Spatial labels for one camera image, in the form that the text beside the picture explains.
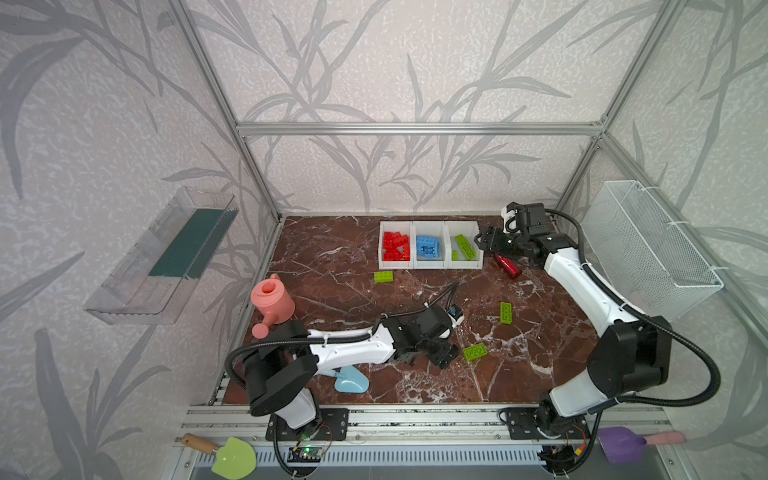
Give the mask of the clear plastic wall tray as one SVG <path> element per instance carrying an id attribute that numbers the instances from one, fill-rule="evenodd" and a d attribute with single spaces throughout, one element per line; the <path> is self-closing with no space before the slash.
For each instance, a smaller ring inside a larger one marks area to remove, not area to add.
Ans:
<path id="1" fill-rule="evenodd" d="M 179 188 L 84 310 L 108 325 L 172 325 L 233 224 L 224 192 Z"/>

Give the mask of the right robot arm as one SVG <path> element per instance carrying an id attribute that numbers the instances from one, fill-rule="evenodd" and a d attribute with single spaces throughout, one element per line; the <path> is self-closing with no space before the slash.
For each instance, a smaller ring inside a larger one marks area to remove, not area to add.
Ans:
<path id="1" fill-rule="evenodd" d="M 626 300 L 588 262 L 585 235 L 575 218 L 541 203 L 515 202 L 502 217 L 503 226 L 475 236 L 477 248 L 508 260 L 527 258 L 541 267 L 586 314 L 599 337 L 584 370 L 543 395 L 533 415 L 542 434 L 561 435 L 576 420 L 618 404 L 686 408 L 719 392 L 721 371 L 705 350 L 675 332 L 664 317 L 652 317 Z M 645 390 L 667 382 L 673 344 L 704 364 L 706 387 L 679 399 L 645 396 Z"/>

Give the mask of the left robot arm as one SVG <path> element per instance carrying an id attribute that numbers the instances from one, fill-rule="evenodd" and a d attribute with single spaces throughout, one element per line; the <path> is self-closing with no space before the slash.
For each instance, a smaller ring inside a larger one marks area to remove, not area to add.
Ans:
<path id="1" fill-rule="evenodd" d="M 459 355 L 450 341 L 464 314 L 454 302 L 460 283 L 450 284 L 432 301 L 409 311 L 382 314 L 371 326 L 345 331 L 307 329 L 289 320 L 266 339 L 231 351 L 224 369 L 247 394 L 249 413 L 282 420 L 294 433 L 309 436 L 324 420 L 308 387 L 358 364 L 413 364 L 426 358 L 440 370 Z"/>

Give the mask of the green lego top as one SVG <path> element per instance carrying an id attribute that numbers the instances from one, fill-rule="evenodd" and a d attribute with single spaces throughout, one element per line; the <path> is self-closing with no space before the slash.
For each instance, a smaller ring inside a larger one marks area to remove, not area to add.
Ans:
<path id="1" fill-rule="evenodd" d="M 380 283 L 392 283 L 394 281 L 394 273 L 392 271 L 377 271 L 374 273 L 374 282 Z"/>

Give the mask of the white middle bin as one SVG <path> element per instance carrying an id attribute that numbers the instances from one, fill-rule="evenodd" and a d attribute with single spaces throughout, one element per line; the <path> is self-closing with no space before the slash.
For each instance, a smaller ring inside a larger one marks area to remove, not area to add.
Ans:
<path id="1" fill-rule="evenodd" d="M 448 266 L 442 221 L 415 221 L 413 240 L 416 269 L 442 270 Z"/>

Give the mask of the light blue toy shovel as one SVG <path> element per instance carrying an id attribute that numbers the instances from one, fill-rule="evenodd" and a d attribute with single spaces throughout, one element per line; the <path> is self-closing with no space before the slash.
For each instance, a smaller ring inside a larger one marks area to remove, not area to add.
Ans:
<path id="1" fill-rule="evenodd" d="M 369 389 L 368 378 L 354 366 L 345 366 L 324 372 L 334 379 L 334 389 L 339 393 L 363 394 Z"/>

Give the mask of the pink watering can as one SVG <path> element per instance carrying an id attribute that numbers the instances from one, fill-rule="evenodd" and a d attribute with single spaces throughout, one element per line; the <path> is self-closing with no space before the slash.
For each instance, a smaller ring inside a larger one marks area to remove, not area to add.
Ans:
<path id="1" fill-rule="evenodd" d="M 251 291 L 251 303 L 261 313 L 262 320 L 251 333 L 258 340 L 265 339 L 273 325 L 282 324 L 295 313 L 295 302 L 277 274 L 258 283 Z"/>

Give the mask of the green lego bottom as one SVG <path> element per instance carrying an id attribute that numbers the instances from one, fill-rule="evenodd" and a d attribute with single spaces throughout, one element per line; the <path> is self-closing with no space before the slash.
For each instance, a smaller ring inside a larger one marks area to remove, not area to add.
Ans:
<path id="1" fill-rule="evenodd" d="M 488 354 L 486 347 L 483 344 L 476 344 L 470 347 L 464 348 L 462 351 L 463 358 L 467 362 L 477 361 Z"/>

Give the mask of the red lego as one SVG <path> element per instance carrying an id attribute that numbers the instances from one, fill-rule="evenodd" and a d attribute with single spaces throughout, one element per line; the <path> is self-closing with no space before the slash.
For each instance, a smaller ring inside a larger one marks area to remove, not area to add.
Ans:
<path id="1" fill-rule="evenodd" d="M 393 236 L 391 232 L 385 232 L 382 237 L 382 259 L 384 261 L 391 261 L 391 254 L 393 249 Z"/>
<path id="2" fill-rule="evenodd" d="M 392 261 L 409 261 L 410 260 L 410 238 L 408 235 L 403 235 L 400 232 L 392 232 L 393 236 L 393 249 L 391 254 Z"/>

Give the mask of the electronics board left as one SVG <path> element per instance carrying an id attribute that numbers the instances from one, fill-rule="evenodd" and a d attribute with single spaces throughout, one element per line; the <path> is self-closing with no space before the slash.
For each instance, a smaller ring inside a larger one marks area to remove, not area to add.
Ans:
<path id="1" fill-rule="evenodd" d="M 328 453 L 331 447 L 330 443 L 327 444 L 308 444 L 308 445 L 295 445 L 290 447 L 286 453 L 286 463 L 297 465 L 314 465 L 319 464 Z"/>

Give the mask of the white left bin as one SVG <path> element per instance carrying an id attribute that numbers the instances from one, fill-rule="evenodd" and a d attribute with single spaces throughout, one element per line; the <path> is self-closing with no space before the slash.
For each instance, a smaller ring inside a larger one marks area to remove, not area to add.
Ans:
<path id="1" fill-rule="evenodd" d="M 381 270 L 411 269 L 415 266 L 415 237 L 412 221 L 381 221 L 378 262 Z"/>

